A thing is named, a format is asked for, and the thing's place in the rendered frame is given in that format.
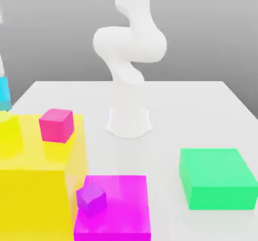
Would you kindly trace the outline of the small cyan cube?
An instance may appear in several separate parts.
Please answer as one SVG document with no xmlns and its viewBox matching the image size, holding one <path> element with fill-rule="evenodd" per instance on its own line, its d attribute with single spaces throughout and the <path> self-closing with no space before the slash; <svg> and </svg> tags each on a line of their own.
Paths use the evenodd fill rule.
<svg viewBox="0 0 258 241">
<path fill-rule="evenodd" d="M 11 108 L 12 104 L 8 78 L 2 76 L 0 77 L 0 111 L 9 111 Z"/>
</svg>

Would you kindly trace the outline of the small yellow cube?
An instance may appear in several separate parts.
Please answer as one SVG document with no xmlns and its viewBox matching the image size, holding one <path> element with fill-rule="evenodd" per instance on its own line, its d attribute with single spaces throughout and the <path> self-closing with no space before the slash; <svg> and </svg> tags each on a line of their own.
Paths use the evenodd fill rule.
<svg viewBox="0 0 258 241">
<path fill-rule="evenodd" d="M 14 156 L 22 148 L 22 133 L 18 116 L 7 111 L 0 111 L 0 157 Z"/>
</svg>

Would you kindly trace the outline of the small purple cube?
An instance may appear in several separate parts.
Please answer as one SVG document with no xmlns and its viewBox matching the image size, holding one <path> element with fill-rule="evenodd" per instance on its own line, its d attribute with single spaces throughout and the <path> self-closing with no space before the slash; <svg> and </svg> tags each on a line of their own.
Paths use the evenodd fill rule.
<svg viewBox="0 0 258 241">
<path fill-rule="evenodd" d="M 107 206 L 105 190 L 95 182 L 88 183 L 76 191 L 77 206 L 87 217 L 95 216 Z"/>
</svg>

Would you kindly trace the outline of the large magenta box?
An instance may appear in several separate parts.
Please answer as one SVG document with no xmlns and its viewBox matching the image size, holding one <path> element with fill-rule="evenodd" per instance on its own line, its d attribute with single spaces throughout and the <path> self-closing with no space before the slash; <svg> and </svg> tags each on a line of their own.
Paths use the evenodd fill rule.
<svg viewBox="0 0 258 241">
<path fill-rule="evenodd" d="M 147 178 L 144 175 L 87 175 L 100 185 L 106 208 L 92 217 L 78 211 L 74 241 L 151 241 Z"/>
</svg>

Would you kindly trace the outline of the large yellow box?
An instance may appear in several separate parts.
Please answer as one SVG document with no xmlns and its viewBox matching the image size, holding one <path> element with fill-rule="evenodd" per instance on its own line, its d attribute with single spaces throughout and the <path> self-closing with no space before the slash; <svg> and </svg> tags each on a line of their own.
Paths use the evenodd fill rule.
<svg viewBox="0 0 258 241">
<path fill-rule="evenodd" d="M 74 241 L 76 191 L 87 174 L 82 115 L 66 143 L 41 138 L 38 115 L 17 115 L 22 150 L 0 157 L 0 241 Z"/>
</svg>

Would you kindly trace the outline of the small pink cube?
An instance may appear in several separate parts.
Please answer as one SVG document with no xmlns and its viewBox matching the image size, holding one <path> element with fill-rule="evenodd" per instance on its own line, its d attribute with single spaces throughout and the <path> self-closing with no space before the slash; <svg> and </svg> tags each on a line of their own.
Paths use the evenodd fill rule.
<svg viewBox="0 0 258 241">
<path fill-rule="evenodd" d="M 39 118 L 43 141 L 66 143 L 74 132 L 72 110 L 49 109 Z"/>
</svg>

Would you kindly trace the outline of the large green box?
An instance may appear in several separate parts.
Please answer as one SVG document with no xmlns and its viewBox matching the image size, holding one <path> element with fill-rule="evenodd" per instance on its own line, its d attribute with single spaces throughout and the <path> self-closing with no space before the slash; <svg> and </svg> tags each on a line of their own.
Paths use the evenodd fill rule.
<svg viewBox="0 0 258 241">
<path fill-rule="evenodd" d="M 258 181 L 235 148 L 182 148 L 179 175 L 190 210 L 253 210 Z"/>
</svg>

